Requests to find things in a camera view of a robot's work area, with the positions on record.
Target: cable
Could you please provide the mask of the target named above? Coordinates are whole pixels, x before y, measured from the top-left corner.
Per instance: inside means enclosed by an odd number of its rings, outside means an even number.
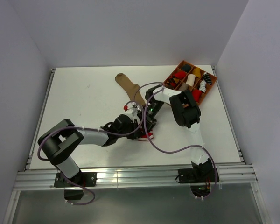
[[[180,183],[179,181],[177,181],[177,179],[180,177],[180,175],[178,175],[176,178],[175,178],[175,181]]]
[[[149,98],[149,99],[147,100],[147,102],[146,102],[145,109],[144,109],[144,114],[147,113],[147,108],[148,108],[148,104],[149,104],[150,100],[151,100],[156,94],[162,92],[163,89],[164,89],[164,88],[162,88],[161,90],[155,92],[153,95],[150,96],[150,98]],[[214,162],[213,158],[211,157],[210,153],[209,153],[203,146],[200,146],[200,145],[191,145],[191,146],[186,146],[186,147],[184,147],[184,148],[181,148],[181,149],[178,149],[178,150],[175,150],[175,151],[172,151],[172,152],[168,152],[168,151],[161,150],[160,148],[158,148],[158,147],[153,143],[153,141],[150,139],[150,137],[149,137],[149,135],[148,135],[148,131],[147,131],[147,127],[146,127],[146,116],[144,116],[143,122],[144,122],[144,125],[143,125],[143,126],[144,126],[144,131],[145,131],[145,134],[146,134],[147,139],[149,140],[150,144],[151,144],[156,150],[158,150],[158,151],[160,151],[160,152],[162,152],[162,153],[174,154],[174,153],[178,153],[178,152],[181,152],[181,151],[183,151],[183,150],[185,150],[185,149],[187,149],[187,148],[192,148],[192,147],[199,147],[199,148],[203,149],[203,150],[206,152],[206,154],[209,156],[209,158],[210,158],[210,160],[211,160],[211,163],[212,163],[212,165],[213,165],[213,167],[214,167],[214,171],[215,171],[215,183],[214,183],[214,187],[217,185],[217,170],[216,170],[215,162]],[[209,193],[206,197],[204,197],[204,198],[207,198],[208,196],[210,196],[210,195],[212,194],[212,192],[213,192],[213,190],[211,190],[210,193]]]

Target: glass panel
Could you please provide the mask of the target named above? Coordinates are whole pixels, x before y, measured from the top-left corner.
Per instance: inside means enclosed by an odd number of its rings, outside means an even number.
[[[223,185],[201,202],[189,186],[97,189],[94,203],[64,203],[62,190],[21,192],[13,224],[257,224],[250,184]]]

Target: white cylinder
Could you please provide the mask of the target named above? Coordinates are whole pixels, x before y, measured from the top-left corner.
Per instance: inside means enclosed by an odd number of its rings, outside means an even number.
[[[75,163],[75,161],[73,161],[73,159],[70,156],[65,161],[63,161],[62,163],[60,163],[60,164],[58,164],[56,166],[69,179],[72,178],[77,173],[79,173],[78,165]]]
[[[188,79],[186,81],[186,84],[188,84],[189,86],[194,86],[194,82],[195,82],[195,75],[194,74],[189,74],[188,75]]]

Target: yellow object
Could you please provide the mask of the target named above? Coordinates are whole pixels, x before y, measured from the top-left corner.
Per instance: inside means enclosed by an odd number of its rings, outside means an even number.
[[[192,74],[194,74],[196,77],[200,78],[201,77],[200,68],[194,68],[194,70],[192,71]]]

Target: striped object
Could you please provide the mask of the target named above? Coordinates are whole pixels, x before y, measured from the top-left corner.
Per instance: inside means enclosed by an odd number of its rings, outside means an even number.
[[[210,79],[210,75],[209,75],[207,72],[205,72],[205,73],[203,74],[203,79],[204,79],[204,81],[205,81],[207,84],[212,85],[212,82],[211,82],[211,79]]]
[[[206,86],[206,82],[204,80],[202,80],[200,85],[199,85],[199,90],[203,93],[205,93],[205,91],[206,91],[205,86]]]

